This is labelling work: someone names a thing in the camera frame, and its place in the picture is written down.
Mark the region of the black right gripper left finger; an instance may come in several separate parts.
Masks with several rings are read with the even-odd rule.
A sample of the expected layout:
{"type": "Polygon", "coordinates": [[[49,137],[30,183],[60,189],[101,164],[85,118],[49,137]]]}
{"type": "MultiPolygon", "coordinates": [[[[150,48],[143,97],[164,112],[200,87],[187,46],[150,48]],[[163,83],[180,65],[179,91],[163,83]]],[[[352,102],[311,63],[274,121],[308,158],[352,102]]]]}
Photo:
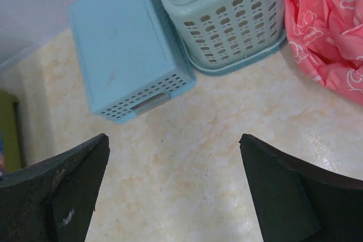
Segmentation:
{"type": "Polygon", "coordinates": [[[1,177],[1,241],[85,241],[109,160],[99,134],[1,177]]]}

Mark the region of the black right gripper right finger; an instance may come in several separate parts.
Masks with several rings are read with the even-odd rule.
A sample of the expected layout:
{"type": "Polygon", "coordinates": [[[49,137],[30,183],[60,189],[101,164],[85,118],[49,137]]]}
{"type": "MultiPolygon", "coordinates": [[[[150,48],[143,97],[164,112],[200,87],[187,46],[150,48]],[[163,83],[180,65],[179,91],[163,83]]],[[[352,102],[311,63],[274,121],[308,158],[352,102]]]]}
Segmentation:
{"type": "Polygon", "coordinates": [[[240,153],[264,241],[362,241],[362,181],[243,134],[240,153]]]}

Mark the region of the pale green perforated basket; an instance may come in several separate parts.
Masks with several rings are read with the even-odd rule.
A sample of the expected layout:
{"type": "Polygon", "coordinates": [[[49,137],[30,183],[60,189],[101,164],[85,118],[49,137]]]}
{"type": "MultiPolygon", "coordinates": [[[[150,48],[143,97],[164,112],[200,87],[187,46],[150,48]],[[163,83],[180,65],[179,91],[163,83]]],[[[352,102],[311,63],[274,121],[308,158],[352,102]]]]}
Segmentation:
{"type": "Polygon", "coordinates": [[[286,43],[284,0],[161,0],[191,64],[220,76],[278,52],[286,43]]]}

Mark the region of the light blue perforated bin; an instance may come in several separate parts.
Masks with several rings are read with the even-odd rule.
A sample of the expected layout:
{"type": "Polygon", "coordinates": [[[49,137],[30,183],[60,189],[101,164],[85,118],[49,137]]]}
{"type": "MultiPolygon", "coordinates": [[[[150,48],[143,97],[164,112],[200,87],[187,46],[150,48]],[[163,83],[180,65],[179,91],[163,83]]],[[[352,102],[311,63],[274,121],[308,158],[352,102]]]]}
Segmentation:
{"type": "Polygon", "coordinates": [[[195,86],[161,0],[78,0],[69,14],[92,113],[122,124],[195,86]]]}

